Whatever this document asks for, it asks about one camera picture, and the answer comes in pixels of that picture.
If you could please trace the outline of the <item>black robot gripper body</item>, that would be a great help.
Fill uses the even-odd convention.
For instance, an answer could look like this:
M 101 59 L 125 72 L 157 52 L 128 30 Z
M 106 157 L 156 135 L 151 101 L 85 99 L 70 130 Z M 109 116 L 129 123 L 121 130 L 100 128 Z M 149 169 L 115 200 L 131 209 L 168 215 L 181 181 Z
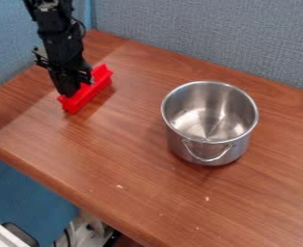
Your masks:
M 53 81 L 58 85 L 68 80 L 74 84 L 90 84 L 92 66 L 84 58 L 84 24 L 69 22 L 62 29 L 57 28 L 57 24 L 44 25 L 37 34 L 44 46 L 33 48 L 36 62 L 49 71 Z

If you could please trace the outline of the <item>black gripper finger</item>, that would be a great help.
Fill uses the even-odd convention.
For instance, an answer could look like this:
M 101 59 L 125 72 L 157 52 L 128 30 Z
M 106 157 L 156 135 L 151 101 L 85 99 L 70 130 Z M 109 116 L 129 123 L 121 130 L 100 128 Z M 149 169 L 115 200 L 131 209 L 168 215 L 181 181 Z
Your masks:
M 80 80 L 72 74 L 53 73 L 52 79 L 57 88 L 57 92 L 66 97 L 73 97 L 80 90 Z

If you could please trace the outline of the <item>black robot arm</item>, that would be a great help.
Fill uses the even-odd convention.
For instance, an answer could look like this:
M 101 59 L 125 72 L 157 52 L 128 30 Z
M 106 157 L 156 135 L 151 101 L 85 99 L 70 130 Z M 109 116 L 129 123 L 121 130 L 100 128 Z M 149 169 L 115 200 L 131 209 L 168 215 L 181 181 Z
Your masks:
M 36 65 L 44 68 L 61 96 L 73 97 L 90 85 L 92 66 L 84 58 L 86 27 L 73 17 L 72 0 L 22 0 L 42 46 L 33 47 Z

